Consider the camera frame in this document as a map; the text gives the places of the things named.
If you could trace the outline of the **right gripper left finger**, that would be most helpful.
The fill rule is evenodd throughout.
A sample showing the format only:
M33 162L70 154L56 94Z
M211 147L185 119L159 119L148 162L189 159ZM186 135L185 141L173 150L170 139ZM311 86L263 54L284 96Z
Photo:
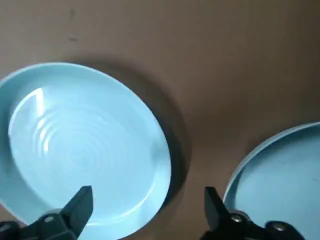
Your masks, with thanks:
M2 240L76 240L93 213L91 186L83 186L59 211L41 216L32 224L20 227L16 221L0 223Z

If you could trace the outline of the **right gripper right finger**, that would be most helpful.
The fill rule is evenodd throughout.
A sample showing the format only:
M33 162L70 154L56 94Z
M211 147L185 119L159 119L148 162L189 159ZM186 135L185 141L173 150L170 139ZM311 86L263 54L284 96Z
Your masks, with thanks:
M268 221L264 227L255 224L242 211L228 211L217 190L204 188L204 213L209 225L202 240L303 240L292 225Z

